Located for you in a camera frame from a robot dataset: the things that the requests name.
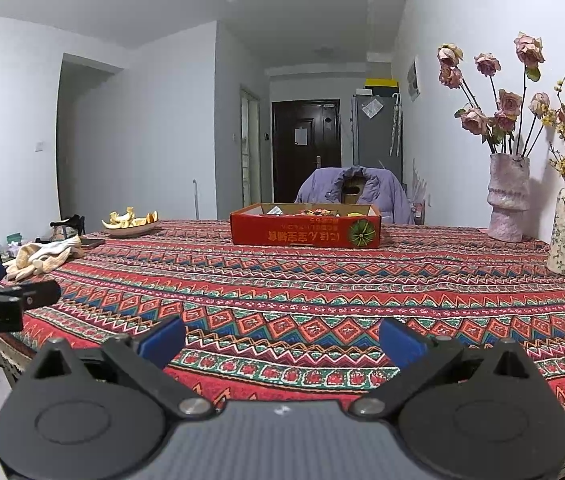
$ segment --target plate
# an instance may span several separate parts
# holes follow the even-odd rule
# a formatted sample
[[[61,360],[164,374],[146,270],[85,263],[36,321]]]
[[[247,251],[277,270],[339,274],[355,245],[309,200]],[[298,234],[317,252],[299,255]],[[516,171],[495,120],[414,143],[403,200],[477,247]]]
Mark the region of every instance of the plate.
[[[158,229],[158,222],[151,224],[139,225],[136,227],[125,227],[125,229],[108,229],[104,228],[104,232],[112,238],[134,238],[140,235],[146,235],[149,232]]]

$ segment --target red patterned tablecloth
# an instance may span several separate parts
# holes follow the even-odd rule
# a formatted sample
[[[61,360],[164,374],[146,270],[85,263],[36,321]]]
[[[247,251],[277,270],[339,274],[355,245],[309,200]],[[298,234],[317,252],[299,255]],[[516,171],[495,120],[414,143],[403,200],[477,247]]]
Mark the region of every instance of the red patterned tablecloth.
[[[61,302],[1,338],[24,354],[50,336],[86,347],[180,314],[187,345],[167,371],[214,402],[347,404],[397,373],[377,346],[394,316],[470,345],[517,339],[565,408],[565,278],[546,269],[543,242],[392,226],[377,250],[270,248],[234,246],[225,221],[161,227],[56,270]]]

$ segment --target paper sign on door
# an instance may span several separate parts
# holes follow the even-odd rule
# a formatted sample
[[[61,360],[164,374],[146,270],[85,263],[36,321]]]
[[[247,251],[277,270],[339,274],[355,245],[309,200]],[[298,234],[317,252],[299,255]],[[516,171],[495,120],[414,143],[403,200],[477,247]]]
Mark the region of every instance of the paper sign on door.
[[[296,128],[293,131],[296,146],[307,146],[307,128]]]

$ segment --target brown door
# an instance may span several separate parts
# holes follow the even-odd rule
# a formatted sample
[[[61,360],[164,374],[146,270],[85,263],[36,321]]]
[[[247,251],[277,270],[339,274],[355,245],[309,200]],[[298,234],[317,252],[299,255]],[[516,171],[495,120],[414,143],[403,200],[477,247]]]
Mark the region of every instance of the brown door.
[[[340,168],[339,101],[272,103],[274,200],[293,202],[316,168]]]

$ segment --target dried rose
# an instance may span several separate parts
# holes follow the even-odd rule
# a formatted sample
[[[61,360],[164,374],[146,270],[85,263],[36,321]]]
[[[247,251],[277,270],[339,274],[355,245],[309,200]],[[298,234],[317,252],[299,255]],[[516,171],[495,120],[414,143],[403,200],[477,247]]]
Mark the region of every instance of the dried rose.
[[[516,118],[521,114],[523,98],[513,92],[506,92],[502,88],[498,91],[500,109],[510,118]]]
[[[463,51],[453,43],[443,43],[438,47],[438,61],[447,66],[458,66],[463,60]]]
[[[514,43],[518,59],[520,59],[527,68],[538,68],[538,63],[545,61],[541,38],[533,38],[523,32],[519,32]]]
[[[487,124],[489,119],[485,116],[480,108],[470,108],[461,115],[461,123],[465,130],[470,131],[474,135],[486,136]]]
[[[513,132],[516,127],[516,120],[509,118],[504,111],[498,110],[494,114],[494,126],[504,132]]]
[[[463,81],[463,74],[460,68],[441,64],[441,72],[438,76],[438,80],[449,88],[460,88],[461,82]]]
[[[491,52],[474,56],[474,61],[476,62],[479,72],[485,77],[495,76],[496,70],[500,70],[500,62]]]
[[[542,118],[549,109],[549,96],[545,92],[536,92],[531,98],[529,109],[536,117]]]

